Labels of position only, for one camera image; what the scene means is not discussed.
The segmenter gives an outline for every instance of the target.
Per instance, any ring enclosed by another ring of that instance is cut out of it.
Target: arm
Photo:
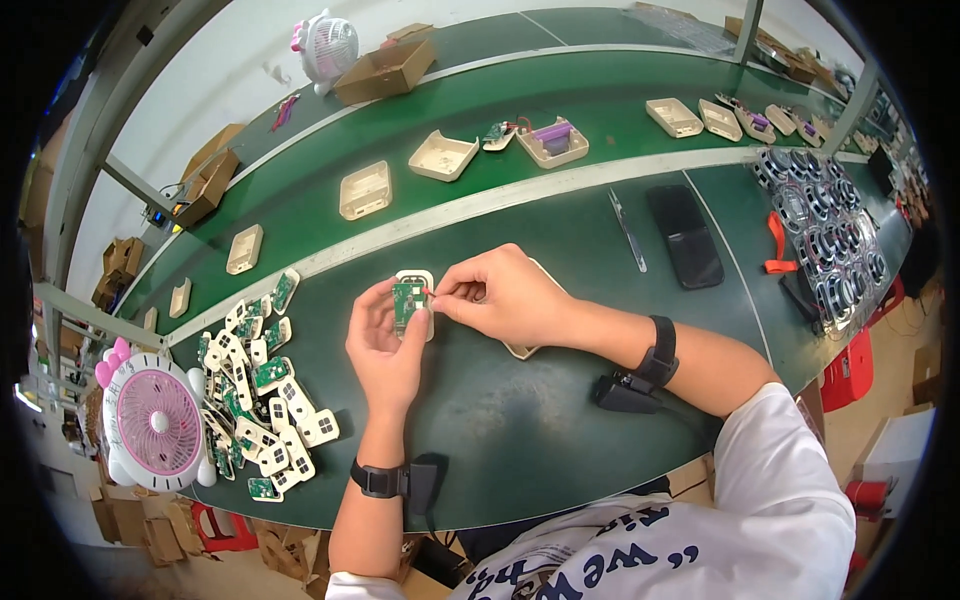
[[[648,317],[572,298],[516,244],[450,267],[436,293],[434,310],[508,344],[577,348],[632,370],[656,340]],[[780,381],[745,344],[676,328],[680,367],[667,389],[700,410],[725,417],[765,383]]]
[[[403,425],[420,386],[420,358],[426,342],[425,310],[410,320],[403,342],[394,334],[391,290],[396,278],[377,283],[353,304],[347,354],[367,397],[369,414],[357,463],[402,465]],[[393,579],[403,543],[403,498],[371,498],[347,482],[330,535],[330,571]]]

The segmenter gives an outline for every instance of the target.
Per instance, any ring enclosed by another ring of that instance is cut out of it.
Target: white t-shirt
[[[781,384],[724,423],[715,509],[618,495],[558,516],[488,557],[457,600],[839,598],[854,514]],[[404,598],[393,581],[333,573],[327,600]]]

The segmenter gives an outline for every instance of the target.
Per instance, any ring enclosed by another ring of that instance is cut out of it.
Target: hand
[[[453,265],[434,293],[433,310],[522,346],[563,346],[577,306],[517,244]]]
[[[396,277],[380,281],[353,303],[347,355],[367,396],[370,418],[405,418],[420,387],[420,359],[426,344],[426,309],[414,313],[403,333],[394,334]]]

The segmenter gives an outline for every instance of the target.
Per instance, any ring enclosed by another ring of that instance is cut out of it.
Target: left hand
[[[426,344],[429,315],[414,313],[403,334],[394,333],[394,283],[380,281],[353,303],[347,334],[347,355],[367,395],[370,418],[405,418],[420,387],[420,359]]]

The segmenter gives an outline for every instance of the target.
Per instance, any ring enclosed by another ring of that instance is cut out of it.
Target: pile of speakers
[[[770,193],[825,331],[862,324],[889,276],[860,192],[832,157],[763,147],[750,162]]]

